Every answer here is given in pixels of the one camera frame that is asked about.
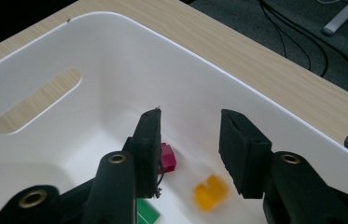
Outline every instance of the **wood grain surface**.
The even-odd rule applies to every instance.
[[[77,86],[80,80],[81,72],[78,69],[70,68],[61,72],[2,115],[0,133],[14,133],[22,129]]]
[[[236,76],[343,144],[348,92],[178,0],[79,0],[0,43],[0,59],[76,16],[127,16]]]

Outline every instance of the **white plastic bin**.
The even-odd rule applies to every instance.
[[[306,158],[330,186],[348,193],[348,150],[194,53],[119,14],[75,18],[0,61],[0,117],[68,69],[73,89],[13,132],[0,131],[0,209],[14,194],[46,184],[60,193],[93,178],[99,160],[121,150],[142,113],[161,109],[162,142],[177,165],[150,202],[159,223],[266,223],[261,200],[236,193],[218,154],[222,108],[245,114],[273,151]],[[211,213],[192,201],[211,174],[230,197]]]

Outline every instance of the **wooden countertop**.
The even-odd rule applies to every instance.
[[[0,59],[76,16],[112,11],[127,16],[268,96],[343,144],[348,92],[178,0],[79,0],[0,43]]]

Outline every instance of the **screw hole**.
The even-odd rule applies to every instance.
[[[290,155],[290,154],[284,154],[281,156],[282,160],[284,160],[287,163],[291,163],[291,164],[299,164],[301,162],[301,160],[294,155]]]
[[[43,189],[33,190],[23,196],[19,201],[19,207],[31,208],[46,200],[48,194]]]
[[[109,161],[111,163],[121,163],[125,160],[126,160],[126,157],[124,155],[119,155],[119,154],[109,157]]]

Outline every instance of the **toy block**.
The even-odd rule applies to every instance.
[[[138,224],[152,224],[160,217],[159,211],[157,211],[153,205],[151,205],[145,199],[136,199],[138,210]]]
[[[161,162],[164,167],[164,173],[169,173],[174,171],[176,166],[176,158],[174,156],[174,151],[170,145],[166,143],[161,143]]]
[[[208,179],[194,189],[194,200],[200,209],[209,212],[227,199],[229,186],[217,175],[210,175]]]

